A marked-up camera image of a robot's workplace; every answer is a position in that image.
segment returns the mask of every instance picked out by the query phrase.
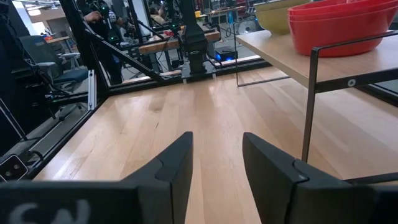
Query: wooden floor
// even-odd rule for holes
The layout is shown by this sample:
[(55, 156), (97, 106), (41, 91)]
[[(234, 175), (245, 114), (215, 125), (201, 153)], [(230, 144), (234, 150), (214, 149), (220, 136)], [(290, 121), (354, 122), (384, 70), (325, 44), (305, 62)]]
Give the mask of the wooden floor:
[[(241, 73), (241, 82), (284, 75)], [(243, 132), (300, 157), (307, 89), (292, 79), (237, 88), (234, 75), (109, 98), (36, 180), (119, 180), (194, 133), (187, 223), (260, 223)], [(355, 89), (317, 96), (309, 163), (348, 179), (398, 170), (398, 108)]]

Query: red bowl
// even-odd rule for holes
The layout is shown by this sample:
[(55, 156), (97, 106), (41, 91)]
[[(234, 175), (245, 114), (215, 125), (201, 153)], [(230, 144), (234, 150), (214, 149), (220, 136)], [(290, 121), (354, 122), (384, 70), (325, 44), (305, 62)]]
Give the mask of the red bowl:
[(398, 6), (398, 0), (370, 0), (356, 2), (355, 7), (350, 4), (339, 4), (328, 8), (328, 13), (316, 13), (308, 15), (295, 16), (289, 14), (291, 21), (310, 21), (315, 19), (332, 19), (343, 16), (353, 16), (358, 14), (364, 14), (369, 12), (376, 12), (383, 9), (389, 9), (391, 7)]
[(347, 9), (355, 10), (359, 5), (379, 4), (391, 0), (324, 0), (318, 2), (310, 2), (299, 6), (291, 7), (288, 12), (289, 15), (306, 16), (314, 14), (324, 14)]
[[(289, 20), (290, 33), (296, 51), (310, 55), (313, 47), (356, 40), (388, 30), (398, 7), (355, 16), (321, 19), (314, 21)], [(377, 47), (382, 39), (368, 40), (321, 50), (320, 57), (341, 57), (368, 52)]]

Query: ceiling light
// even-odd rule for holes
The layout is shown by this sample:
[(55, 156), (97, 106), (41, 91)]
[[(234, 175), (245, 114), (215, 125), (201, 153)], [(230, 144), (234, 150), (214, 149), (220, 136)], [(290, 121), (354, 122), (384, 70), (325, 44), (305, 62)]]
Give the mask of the ceiling light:
[(30, 16), (38, 16), (38, 15), (41, 15), (40, 10), (38, 10), (38, 9), (34, 9), (34, 10), (27, 11), (27, 13), (29, 13)]

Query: yellow bowl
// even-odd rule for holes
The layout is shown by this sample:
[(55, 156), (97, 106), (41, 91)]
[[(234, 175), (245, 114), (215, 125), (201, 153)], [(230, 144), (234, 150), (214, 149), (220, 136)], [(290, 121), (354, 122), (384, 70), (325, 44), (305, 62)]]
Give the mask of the yellow bowl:
[(289, 7), (268, 11), (257, 11), (256, 16), (263, 29), (269, 30), (271, 34), (288, 34), (290, 32), (287, 23), (287, 9)]
[(299, 4), (308, 3), (310, 0), (278, 0), (278, 1), (269, 1), (264, 3), (254, 4), (254, 8), (257, 12), (280, 9), (285, 7), (292, 7)]

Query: stacked bowls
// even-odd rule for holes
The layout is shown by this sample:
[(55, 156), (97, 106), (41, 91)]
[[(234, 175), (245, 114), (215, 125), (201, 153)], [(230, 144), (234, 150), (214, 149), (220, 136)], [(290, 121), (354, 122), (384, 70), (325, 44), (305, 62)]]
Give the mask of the stacked bowls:
[(308, 3), (310, 0), (282, 0), (255, 4), (256, 17), (263, 29), (273, 34), (288, 34), (287, 10), (292, 6)]
[[(398, 10), (398, 0), (324, 0), (288, 10), (290, 33), (296, 51), (310, 55), (312, 47), (361, 39), (388, 30)], [(341, 57), (368, 52), (382, 39), (325, 49), (321, 57)]]

